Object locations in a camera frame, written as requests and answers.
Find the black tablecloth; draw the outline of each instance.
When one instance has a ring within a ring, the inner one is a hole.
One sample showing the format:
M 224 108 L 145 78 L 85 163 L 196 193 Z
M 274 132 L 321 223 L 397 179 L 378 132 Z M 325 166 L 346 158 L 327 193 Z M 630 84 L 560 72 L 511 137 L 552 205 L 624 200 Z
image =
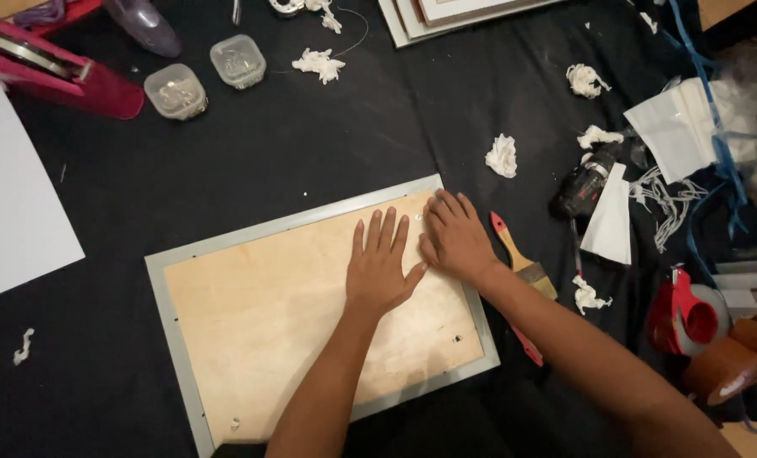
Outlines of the black tablecloth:
M 120 121 L 12 96 L 87 257 L 0 295 L 0 456 L 194 456 L 143 256 L 436 172 L 481 213 L 498 212 L 523 254 L 542 263 L 560 303 L 575 309 L 570 236 L 547 213 L 582 155 L 575 137 L 591 124 L 624 128 L 621 113 L 685 62 L 622 0 L 549 6 L 397 51 L 374 2 L 337 0 L 366 17 L 369 33 L 339 57 L 340 79 L 323 86 L 315 74 L 284 72 L 306 47 L 350 47 L 362 19 L 334 8 L 344 26 L 336 35 L 315 15 L 277 20 L 264 1 L 243 5 L 240 28 L 230 23 L 230 1 L 162 6 L 184 43 L 177 61 L 210 99 L 188 122 L 163 119 L 149 103 Z M 241 93 L 208 58 L 237 33 L 252 36 L 268 61 L 265 80 Z M 53 41 L 139 83 L 171 63 L 103 13 Z M 613 89 L 594 100 L 572 95 L 565 71 L 578 63 Z M 516 140 L 513 179 L 483 163 L 500 133 Z M 584 258 L 587 280 L 614 298 L 586 318 L 653 359 L 640 330 L 664 261 L 647 242 L 653 219 L 632 223 L 639 261 L 631 269 Z M 515 439 L 527 413 L 580 455 L 618 453 L 587 402 L 549 367 L 530 364 L 499 315 L 486 314 L 502 367 L 444 396 L 482 398 Z M 12 355 L 29 327 L 31 356 L 16 368 Z M 348 451 L 369 455 L 428 399 L 355 423 Z

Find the wooden paintbrush handle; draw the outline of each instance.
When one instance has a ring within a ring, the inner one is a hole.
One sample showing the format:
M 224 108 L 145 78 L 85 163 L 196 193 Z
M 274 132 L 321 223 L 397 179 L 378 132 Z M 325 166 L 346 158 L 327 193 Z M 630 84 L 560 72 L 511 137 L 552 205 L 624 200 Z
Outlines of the wooden paintbrush handle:
M 492 212 L 492 227 L 494 232 L 497 233 L 497 237 L 503 242 L 503 245 L 508 250 L 508 255 L 511 257 L 511 270 L 518 272 L 525 269 L 528 265 L 532 265 L 534 262 L 527 257 L 520 254 L 520 250 L 514 244 L 514 239 L 511 238 L 511 233 L 508 232 L 506 224 L 503 223 L 503 219 L 497 216 L 497 213 Z

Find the clear plastic container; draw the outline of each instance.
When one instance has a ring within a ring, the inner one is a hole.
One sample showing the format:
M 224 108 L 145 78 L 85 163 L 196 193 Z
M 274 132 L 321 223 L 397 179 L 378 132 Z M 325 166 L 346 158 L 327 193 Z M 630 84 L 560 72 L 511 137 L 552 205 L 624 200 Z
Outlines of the clear plastic container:
M 149 75 L 144 91 L 161 116 L 169 119 L 187 120 L 204 112 L 209 104 L 200 80 L 183 64 L 172 64 Z
M 211 47 L 209 56 L 223 81 L 231 87 L 251 87 L 265 75 L 265 58 L 248 35 L 222 40 Z

